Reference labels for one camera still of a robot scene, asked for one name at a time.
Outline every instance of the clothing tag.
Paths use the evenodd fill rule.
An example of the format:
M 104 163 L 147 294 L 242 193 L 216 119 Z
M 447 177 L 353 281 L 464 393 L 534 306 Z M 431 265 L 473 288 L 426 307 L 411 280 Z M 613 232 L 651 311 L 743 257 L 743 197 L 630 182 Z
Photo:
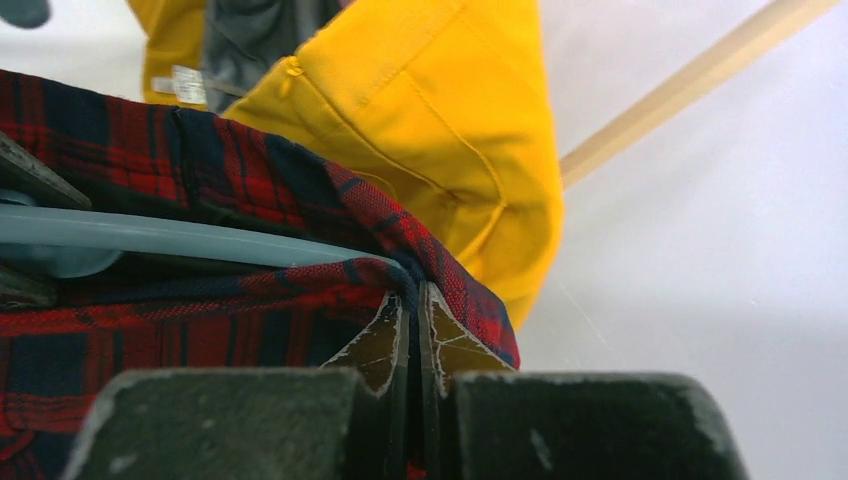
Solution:
M 174 79 L 170 77 L 153 77 L 150 79 L 150 87 L 156 93 L 168 93 L 173 95 Z
M 206 91 L 203 89 L 203 76 L 200 71 L 174 65 L 174 91 L 181 103 L 206 105 Z

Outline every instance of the yellow jacket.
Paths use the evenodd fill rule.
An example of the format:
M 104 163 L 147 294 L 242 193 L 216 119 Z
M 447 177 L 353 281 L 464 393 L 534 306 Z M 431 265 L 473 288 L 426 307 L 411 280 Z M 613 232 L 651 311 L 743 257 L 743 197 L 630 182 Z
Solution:
M 128 1 L 176 104 L 151 82 L 199 68 L 206 0 Z M 357 0 L 223 116 L 357 172 L 527 317 L 564 212 L 536 2 Z

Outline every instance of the red and navy plaid fabric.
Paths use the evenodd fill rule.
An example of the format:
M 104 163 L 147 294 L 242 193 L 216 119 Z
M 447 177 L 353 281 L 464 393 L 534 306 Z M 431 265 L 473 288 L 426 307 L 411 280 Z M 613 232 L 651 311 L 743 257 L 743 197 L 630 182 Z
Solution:
M 66 289 L 50 310 L 0 313 L 0 478 L 58 475 L 94 396 L 123 370 L 318 365 L 373 318 L 386 291 L 403 293 L 414 314 L 422 281 L 518 366 L 497 297 L 396 203 L 284 138 L 2 71 L 0 130 L 68 178 L 162 199 L 188 218 L 213 205 L 403 266 L 359 259 Z

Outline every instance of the white wall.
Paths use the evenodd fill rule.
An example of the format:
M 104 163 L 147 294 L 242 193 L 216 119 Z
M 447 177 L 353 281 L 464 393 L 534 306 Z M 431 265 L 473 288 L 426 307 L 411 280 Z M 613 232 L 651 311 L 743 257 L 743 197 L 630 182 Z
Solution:
M 680 3 L 545 4 L 562 153 L 765 2 Z M 848 478 L 848 5 L 566 198 L 526 370 L 692 375 L 753 478 Z

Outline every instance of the wooden rod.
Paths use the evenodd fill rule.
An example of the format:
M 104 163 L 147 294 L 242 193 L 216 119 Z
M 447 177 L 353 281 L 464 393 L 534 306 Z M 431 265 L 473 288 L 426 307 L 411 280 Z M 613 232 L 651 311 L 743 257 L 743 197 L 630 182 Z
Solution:
M 574 185 L 840 0 L 774 0 L 668 78 L 559 161 L 564 188 Z

